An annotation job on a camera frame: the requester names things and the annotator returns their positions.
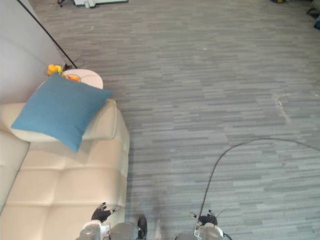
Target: round side table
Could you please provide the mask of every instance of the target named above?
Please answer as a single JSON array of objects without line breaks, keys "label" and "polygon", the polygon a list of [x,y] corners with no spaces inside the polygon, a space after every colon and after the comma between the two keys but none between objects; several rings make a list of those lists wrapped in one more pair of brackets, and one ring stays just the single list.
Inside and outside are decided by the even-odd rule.
[{"label": "round side table", "polygon": [[81,83],[88,84],[98,89],[104,88],[104,82],[102,81],[102,78],[94,71],[87,70],[87,69],[70,69],[70,70],[64,71],[63,74],[78,75],[80,77]]}]

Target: black wire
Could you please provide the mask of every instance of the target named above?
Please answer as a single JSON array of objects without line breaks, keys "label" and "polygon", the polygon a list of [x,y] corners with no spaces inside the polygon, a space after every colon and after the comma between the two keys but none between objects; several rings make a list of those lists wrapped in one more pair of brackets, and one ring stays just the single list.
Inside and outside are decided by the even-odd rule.
[{"label": "black wire", "polygon": [[207,198],[207,193],[208,193],[208,190],[209,190],[209,186],[210,186],[210,183],[211,183],[211,179],[214,175],[214,172],[216,170],[216,167],[218,165],[218,163],[220,162],[220,160],[223,158],[224,155],[226,155],[227,152],[229,152],[230,150],[236,148],[236,147],[239,147],[239,146],[242,146],[242,145],[245,145],[245,144],[249,144],[249,143],[252,143],[254,141],[260,141],[260,140],[275,140],[275,141],[283,141],[283,142],[291,142],[291,143],[295,143],[295,144],[298,144],[298,145],[302,145],[302,146],[305,146],[307,148],[310,148],[310,149],[314,149],[316,151],[319,151],[320,152],[320,148],[317,148],[317,147],[314,147],[314,146],[311,146],[311,145],[308,145],[308,144],[305,144],[303,142],[299,142],[299,141],[296,141],[296,140],[290,140],[290,139],[282,139],[282,138],[277,138],[277,137],[261,137],[261,138],[255,138],[255,139],[251,139],[249,141],[244,141],[244,142],[241,142],[241,143],[238,143],[236,145],[233,145],[232,147],[228,148],[227,150],[225,150],[220,156],[219,158],[217,159],[217,161],[215,162],[214,166],[213,166],[213,169],[212,169],[212,172],[210,174],[210,178],[209,178],[209,181],[208,181],[208,184],[206,186],[206,189],[205,189],[205,194],[204,194],[204,198],[203,198],[203,201],[202,201],[202,204],[201,204],[201,209],[200,209],[200,214],[198,215],[198,222],[199,222],[199,217],[201,216],[202,214],[202,211],[204,209],[204,205],[205,205],[205,201],[206,201],[206,198]]},{"label": "black wire", "polygon": [[232,240],[232,238],[228,234],[226,234],[225,232],[223,233],[223,237],[226,237],[227,239]]},{"label": "black wire", "polygon": [[60,45],[56,42],[56,40],[50,35],[50,33],[45,29],[45,27],[38,21],[38,19],[30,12],[30,10],[20,1],[16,0],[27,12],[30,16],[39,24],[39,26],[45,31],[45,33],[51,38],[51,40],[55,43],[55,45],[63,52],[67,59],[72,63],[72,65],[77,69],[78,67],[75,63],[70,59],[70,57],[65,53],[65,51],[60,47]]}]

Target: white wall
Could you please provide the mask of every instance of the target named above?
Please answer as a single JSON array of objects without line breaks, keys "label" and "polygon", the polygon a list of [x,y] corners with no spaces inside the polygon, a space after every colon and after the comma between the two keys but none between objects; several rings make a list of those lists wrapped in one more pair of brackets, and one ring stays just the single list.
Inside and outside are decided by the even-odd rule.
[{"label": "white wall", "polygon": [[0,0],[0,103],[25,102],[48,64],[64,64],[52,40],[16,0]]}]

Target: yellow toy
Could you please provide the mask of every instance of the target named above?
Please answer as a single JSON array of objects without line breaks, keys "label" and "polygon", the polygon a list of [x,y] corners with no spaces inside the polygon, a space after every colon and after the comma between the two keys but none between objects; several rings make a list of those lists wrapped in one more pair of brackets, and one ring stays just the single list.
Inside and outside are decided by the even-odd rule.
[{"label": "yellow toy", "polygon": [[78,75],[75,74],[69,74],[69,75],[65,75],[62,73],[63,72],[63,68],[60,65],[53,65],[53,64],[49,64],[48,65],[48,75],[51,76],[54,73],[58,73],[61,74],[62,77],[71,80],[71,81],[75,81],[75,82],[80,82],[80,77]]},{"label": "yellow toy", "polygon": [[49,64],[48,65],[48,75],[50,76],[53,73],[58,73],[61,74],[62,73],[62,66],[60,65],[53,65],[53,64]]}]

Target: white leather sofa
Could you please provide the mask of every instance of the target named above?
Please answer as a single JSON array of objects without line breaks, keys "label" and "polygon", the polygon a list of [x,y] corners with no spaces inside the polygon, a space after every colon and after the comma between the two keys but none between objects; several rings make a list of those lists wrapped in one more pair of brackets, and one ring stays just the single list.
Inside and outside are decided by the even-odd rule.
[{"label": "white leather sofa", "polygon": [[129,134],[108,99],[88,126],[77,153],[42,133],[10,128],[24,103],[0,106],[0,239],[75,240],[96,207],[120,210],[123,222]]}]

